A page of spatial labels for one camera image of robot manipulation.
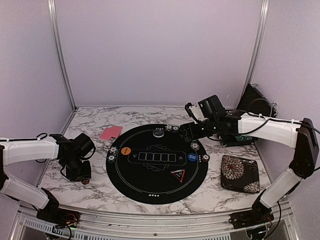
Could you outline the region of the green chip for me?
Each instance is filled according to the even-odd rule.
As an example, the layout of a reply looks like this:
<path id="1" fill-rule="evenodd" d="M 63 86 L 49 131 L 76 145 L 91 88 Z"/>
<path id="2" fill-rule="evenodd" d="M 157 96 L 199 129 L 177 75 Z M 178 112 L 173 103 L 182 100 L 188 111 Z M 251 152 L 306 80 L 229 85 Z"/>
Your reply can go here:
<path id="1" fill-rule="evenodd" d="M 109 155 L 106 159 L 107 163 L 113 164 L 116 161 L 116 157 L 114 155 Z"/>
<path id="2" fill-rule="evenodd" d="M 178 131 L 179 131 L 179 127 L 178 127 L 178 126 L 174 126 L 174 127 L 172 128 L 172 130 L 173 130 L 174 132 L 178 132 Z"/>

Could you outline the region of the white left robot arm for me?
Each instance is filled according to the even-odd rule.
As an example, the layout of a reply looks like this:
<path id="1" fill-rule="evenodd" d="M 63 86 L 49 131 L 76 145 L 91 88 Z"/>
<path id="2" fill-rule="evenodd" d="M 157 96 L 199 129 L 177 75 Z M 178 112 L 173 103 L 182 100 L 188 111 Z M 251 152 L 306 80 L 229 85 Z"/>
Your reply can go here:
<path id="1" fill-rule="evenodd" d="M 0 192 L 43 210 L 51 222 L 58 223 L 64 215 L 55 197 L 35 185 L 42 170 L 39 162 L 57 161 L 65 179 L 87 184 L 95 151 L 95 144 L 84 133 L 74 139 L 46 133 L 33 138 L 1 138 Z"/>

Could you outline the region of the orange big blind button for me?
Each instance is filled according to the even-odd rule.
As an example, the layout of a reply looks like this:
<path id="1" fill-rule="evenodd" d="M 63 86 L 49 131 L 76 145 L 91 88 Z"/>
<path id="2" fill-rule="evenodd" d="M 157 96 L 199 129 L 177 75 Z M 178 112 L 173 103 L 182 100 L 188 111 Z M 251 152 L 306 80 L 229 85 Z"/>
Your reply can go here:
<path id="1" fill-rule="evenodd" d="M 132 150 L 129 147 L 123 147 L 120 152 L 122 155 L 127 156 L 132 152 Z"/>

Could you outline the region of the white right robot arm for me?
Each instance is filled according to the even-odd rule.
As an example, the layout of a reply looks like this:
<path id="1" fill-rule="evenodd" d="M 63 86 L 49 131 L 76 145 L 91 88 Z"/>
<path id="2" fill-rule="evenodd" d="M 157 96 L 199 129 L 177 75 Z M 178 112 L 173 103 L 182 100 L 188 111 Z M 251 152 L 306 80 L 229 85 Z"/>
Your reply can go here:
<path id="1" fill-rule="evenodd" d="M 252 224 L 260 223 L 267 216 L 267 209 L 315 171 L 319 154 L 318 130 L 309 118 L 302 121 L 286 120 L 248 110 L 227 111 L 217 95 L 198 102 L 198 105 L 187 103 L 184 108 L 193 119 L 193 122 L 179 128 L 186 142 L 227 134 L 268 140 L 294 149 L 293 160 L 288 168 L 262 192 L 253 204 L 253 209 L 248 212 L 247 219 Z"/>

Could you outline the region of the red triangle all-in marker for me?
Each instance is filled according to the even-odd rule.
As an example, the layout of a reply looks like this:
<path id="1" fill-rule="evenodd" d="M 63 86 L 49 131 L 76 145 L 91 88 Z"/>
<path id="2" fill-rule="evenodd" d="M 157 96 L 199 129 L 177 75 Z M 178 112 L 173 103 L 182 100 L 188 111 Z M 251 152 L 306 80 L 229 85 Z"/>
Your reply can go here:
<path id="1" fill-rule="evenodd" d="M 178 169 L 178 170 L 173 170 L 170 173 L 175 178 L 177 178 L 180 183 L 182 183 L 184 180 L 184 177 L 185 177 L 186 170 L 185 169 Z"/>

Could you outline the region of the red chip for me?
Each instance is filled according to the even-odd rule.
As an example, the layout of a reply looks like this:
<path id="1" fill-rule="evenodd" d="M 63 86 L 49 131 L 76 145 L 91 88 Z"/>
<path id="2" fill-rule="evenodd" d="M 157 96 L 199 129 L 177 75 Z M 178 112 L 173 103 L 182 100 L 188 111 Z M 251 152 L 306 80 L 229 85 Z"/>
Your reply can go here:
<path id="1" fill-rule="evenodd" d="M 210 160 L 210 156 L 207 154 L 204 154 L 201 156 L 201 161 L 202 162 L 208 162 Z"/>

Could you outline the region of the black dealer button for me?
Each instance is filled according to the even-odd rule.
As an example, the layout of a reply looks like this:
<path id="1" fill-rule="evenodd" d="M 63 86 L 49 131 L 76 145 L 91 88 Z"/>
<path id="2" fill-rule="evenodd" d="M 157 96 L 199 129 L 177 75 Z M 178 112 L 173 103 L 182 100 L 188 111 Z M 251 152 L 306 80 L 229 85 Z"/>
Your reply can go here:
<path id="1" fill-rule="evenodd" d="M 165 131 L 163 129 L 155 129 L 152 134 L 155 138 L 162 138 L 165 135 Z"/>

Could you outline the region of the blue small blind button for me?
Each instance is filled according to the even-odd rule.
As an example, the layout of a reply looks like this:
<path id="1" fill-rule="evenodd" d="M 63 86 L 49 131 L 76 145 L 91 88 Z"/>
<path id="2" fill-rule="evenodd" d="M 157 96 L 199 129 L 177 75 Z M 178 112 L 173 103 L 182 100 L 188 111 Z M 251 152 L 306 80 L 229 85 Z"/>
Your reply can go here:
<path id="1" fill-rule="evenodd" d="M 198 155 L 195 154 L 195 153 L 190 153 L 190 154 L 188 154 L 187 159 L 188 159 L 190 162 L 197 162 L 197 161 L 199 160 L 199 159 L 198 159 Z"/>

